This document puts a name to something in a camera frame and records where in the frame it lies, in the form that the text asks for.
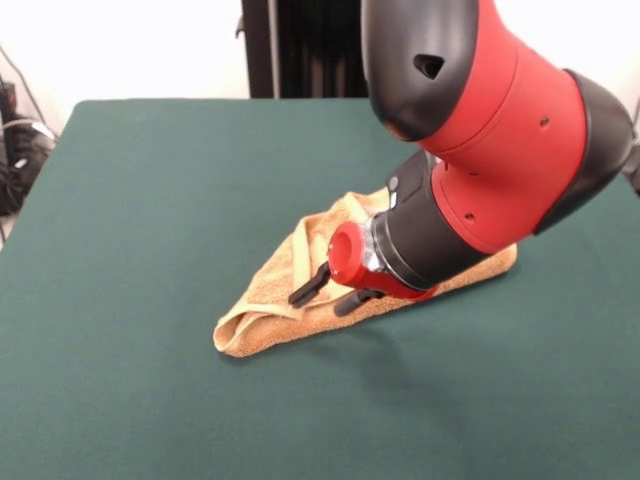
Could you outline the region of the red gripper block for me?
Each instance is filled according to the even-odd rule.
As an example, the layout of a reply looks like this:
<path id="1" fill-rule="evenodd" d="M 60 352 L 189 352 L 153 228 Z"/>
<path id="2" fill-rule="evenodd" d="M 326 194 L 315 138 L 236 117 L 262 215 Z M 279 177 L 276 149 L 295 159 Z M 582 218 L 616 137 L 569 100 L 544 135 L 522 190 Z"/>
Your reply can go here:
<path id="1" fill-rule="evenodd" d="M 328 262 L 288 297 L 291 306 L 305 306 L 318 296 L 330 280 L 352 288 L 353 292 L 334 307 L 337 317 L 346 317 L 371 300 L 389 296 L 421 302 L 435 295 L 435 288 L 414 290 L 395 278 L 375 250 L 370 223 L 345 222 L 333 233 Z"/>

